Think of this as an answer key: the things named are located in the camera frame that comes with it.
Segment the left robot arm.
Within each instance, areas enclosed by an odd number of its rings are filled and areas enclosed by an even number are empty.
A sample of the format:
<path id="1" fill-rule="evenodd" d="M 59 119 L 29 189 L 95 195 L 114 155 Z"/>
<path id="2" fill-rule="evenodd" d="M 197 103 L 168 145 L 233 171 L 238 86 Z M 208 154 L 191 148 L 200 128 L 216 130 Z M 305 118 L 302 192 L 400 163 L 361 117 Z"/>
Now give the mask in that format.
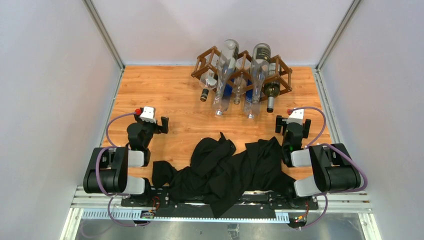
<path id="1" fill-rule="evenodd" d="M 140 206 L 149 206 L 153 193 L 147 178 L 133 177 L 129 168 L 146 167 L 151 152 L 148 148 L 155 134 L 169 132 L 169 118 L 162 116 L 161 124 L 136 117 L 127 129 L 128 143 L 125 146 L 96 147 L 92 151 L 84 178 L 83 189 L 87 194 L 106 196 L 134 196 Z"/>

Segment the clear bottle dark label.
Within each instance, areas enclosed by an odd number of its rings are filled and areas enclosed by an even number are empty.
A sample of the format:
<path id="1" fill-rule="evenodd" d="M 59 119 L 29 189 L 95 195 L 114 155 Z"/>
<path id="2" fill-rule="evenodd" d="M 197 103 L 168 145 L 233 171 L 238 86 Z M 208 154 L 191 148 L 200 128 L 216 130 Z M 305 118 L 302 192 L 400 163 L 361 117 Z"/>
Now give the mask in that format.
<path id="1" fill-rule="evenodd" d="M 271 47 L 266 43 L 258 43 L 253 49 L 253 57 L 250 64 L 253 104 L 260 102 L 262 85 L 268 75 L 270 59 Z"/>

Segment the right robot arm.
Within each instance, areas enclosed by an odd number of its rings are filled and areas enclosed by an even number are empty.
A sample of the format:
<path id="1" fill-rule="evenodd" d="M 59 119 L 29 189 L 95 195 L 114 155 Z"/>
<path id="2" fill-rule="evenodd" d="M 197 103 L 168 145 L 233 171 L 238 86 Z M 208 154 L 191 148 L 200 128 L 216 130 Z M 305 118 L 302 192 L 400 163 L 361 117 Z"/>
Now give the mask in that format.
<path id="1" fill-rule="evenodd" d="M 367 186 L 366 178 L 361 176 L 344 144 L 302 146 L 310 125 L 311 120 L 304 120 L 302 115 L 278 115 L 275 120 L 275 132 L 283 136 L 282 162 L 289 168 L 312 168 L 312 176 L 293 181 L 286 190 L 285 201 L 292 209 L 301 207 L 306 197 L 356 192 Z"/>

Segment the small clear black-capped bottle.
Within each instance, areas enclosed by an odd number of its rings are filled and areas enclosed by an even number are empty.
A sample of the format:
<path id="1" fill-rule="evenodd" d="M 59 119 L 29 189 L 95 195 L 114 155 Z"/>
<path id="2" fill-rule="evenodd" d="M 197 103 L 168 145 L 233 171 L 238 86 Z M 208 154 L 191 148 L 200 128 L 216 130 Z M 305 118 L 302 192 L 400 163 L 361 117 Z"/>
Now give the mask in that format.
<path id="1" fill-rule="evenodd" d="M 212 70 L 208 70 L 201 75 L 199 81 L 200 81 L 200 86 L 202 87 L 200 100 L 202 102 L 205 102 L 208 98 L 209 92 L 215 89 L 217 86 L 218 75 L 215 74 Z"/>

